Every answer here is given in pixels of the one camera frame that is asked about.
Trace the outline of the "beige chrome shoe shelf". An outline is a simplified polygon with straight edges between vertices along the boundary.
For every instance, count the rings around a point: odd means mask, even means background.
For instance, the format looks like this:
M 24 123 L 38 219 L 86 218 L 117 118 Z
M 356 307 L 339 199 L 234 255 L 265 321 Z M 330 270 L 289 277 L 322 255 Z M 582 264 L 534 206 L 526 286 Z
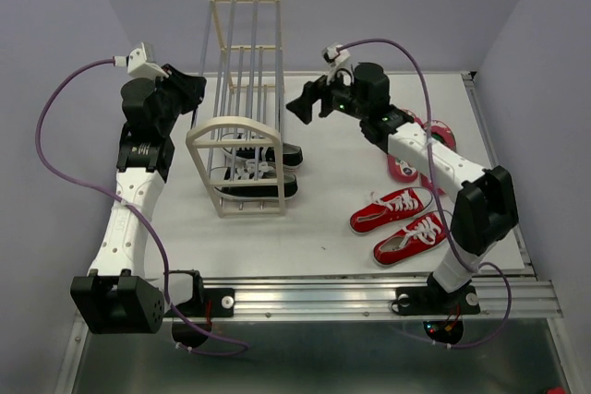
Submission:
M 284 141 L 284 75 L 281 0 L 208 0 L 199 57 L 199 72 L 216 61 L 208 85 L 211 97 L 199 109 L 196 127 L 186 143 L 211 203 L 219 217 L 283 215 L 282 144 Z M 226 166 L 223 148 L 270 147 L 277 156 L 276 179 L 238 182 L 224 179 L 226 169 L 246 167 L 257 173 L 268 166 L 259 160 Z M 277 201 L 233 201 L 220 197 L 216 187 L 277 185 Z

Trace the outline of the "black sneaker white laces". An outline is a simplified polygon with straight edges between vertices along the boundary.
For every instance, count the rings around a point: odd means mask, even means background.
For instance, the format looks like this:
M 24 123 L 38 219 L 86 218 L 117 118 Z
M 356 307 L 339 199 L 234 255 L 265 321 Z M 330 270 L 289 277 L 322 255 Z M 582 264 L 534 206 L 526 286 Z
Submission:
M 252 180 L 255 177 L 259 179 L 276 179 L 276 172 L 272 167 L 261 166 L 259 171 L 254 173 L 246 167 L 234 168 L 232 171 L 227 168 L 224 179 L 228 180 L 234 177 L 238 182 Z M 293 174 L 286 173 L 283 176 L 283 195 L 286 200 L 291 199 L 298 192 L 298 183 Z M 233 201 L 254 201 L 266 200 L 277 201 L 279 199 L 279 190 L 277 185 L 236 185 L 216 187 L 215 192 L 223 198 Z

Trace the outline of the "pink flip-flop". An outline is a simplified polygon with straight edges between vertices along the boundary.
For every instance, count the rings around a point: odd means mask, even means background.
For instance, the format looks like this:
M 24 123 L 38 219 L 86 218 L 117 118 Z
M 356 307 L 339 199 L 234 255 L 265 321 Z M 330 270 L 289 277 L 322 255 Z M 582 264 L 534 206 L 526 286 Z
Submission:
M 432 120 L 430 123 L 431 135 L 447 148 L 456 151 L 457 143 L 451 128 L 440 120 Z M 420 174 L 420 183 L 428 190 L 434 190 L 430 179 L 424 174 Z
M 408 162 L 392 155 L 387 156 L 387 167 L 389 176 L 403 184 L 414 182 L 418 177 L 418 171 Z

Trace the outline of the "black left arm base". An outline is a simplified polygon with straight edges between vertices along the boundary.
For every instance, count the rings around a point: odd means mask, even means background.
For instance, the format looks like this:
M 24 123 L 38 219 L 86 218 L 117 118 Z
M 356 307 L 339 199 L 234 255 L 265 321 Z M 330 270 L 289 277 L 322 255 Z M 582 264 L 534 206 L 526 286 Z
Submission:
M 235 289 L 209 287 L 197 270 L 173 270 L 170 288 L 178 290 L 176 310 L 167 305 L 164 317 L 172 320 L 175 344 L 188 352 L 207 354 L 202 348 L 213 333 L 213 321 L 232 318 L 235 314 Z

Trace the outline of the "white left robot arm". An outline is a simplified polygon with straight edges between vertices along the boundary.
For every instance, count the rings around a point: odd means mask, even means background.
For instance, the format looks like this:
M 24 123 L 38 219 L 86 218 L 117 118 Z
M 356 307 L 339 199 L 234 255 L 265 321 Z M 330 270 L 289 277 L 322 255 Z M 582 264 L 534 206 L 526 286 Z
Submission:
M 157 200 L 175 153 L 171 133 L 178 117 L 193 112 L 206 80 L 166 64 L 155 78 L 140 77 L 121 89 L 126 121 L 116 161 L 116 200 L 103 243 L 87 275 L 70 295 L 94 334 L 148 334 L 160 329 L 162 290 L 144 278 L 145 249 Z

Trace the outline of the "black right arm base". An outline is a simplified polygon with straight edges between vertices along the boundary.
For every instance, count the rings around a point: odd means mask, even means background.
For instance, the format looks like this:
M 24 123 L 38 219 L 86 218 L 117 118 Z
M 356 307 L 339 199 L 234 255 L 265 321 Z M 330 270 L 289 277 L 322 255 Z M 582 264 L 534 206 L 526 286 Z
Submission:
M 436 344 L 458 345 L 464 334 L 463 316 L 481 313 L 476 289 L 466 284 L 458 291 L 447 293 L 434 284 L 400 287 L 390 302 L 397 316 L 421 316 L 427 339 Z

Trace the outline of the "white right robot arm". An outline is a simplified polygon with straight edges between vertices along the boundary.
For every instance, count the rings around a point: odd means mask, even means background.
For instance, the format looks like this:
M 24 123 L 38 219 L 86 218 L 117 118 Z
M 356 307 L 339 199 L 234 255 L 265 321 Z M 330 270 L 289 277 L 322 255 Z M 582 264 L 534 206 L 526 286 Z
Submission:
M 286 108 L 309 124 L 315 102 L 323 117 L 340 112 L 358 119 L 371 144 L 428 177 L 424 190 L 431 203 L 439 205 L 441 196 L 451 199 L 451 214 L 443 209 L 428 211 L 419 189 L 407 187 L 375 199 L 350 218 L 356 233 L 412 220 L 375 246 L 374 257 L 382 265 L 396 264 L 448 242 L 450 250 L 429 276 L 425 289 L 430 308 L 447 310 L 457 302 L 458 291 L 472 279 L 483 256 L 518 223 L 510 173 L 501 166 L 488 169 L 464 159 L 434 137 L 437 123 L 420 123 L 391 104 L 389 78 L 377 64 L 357 65 L 349 84 L 337 74 L 309 81 Z

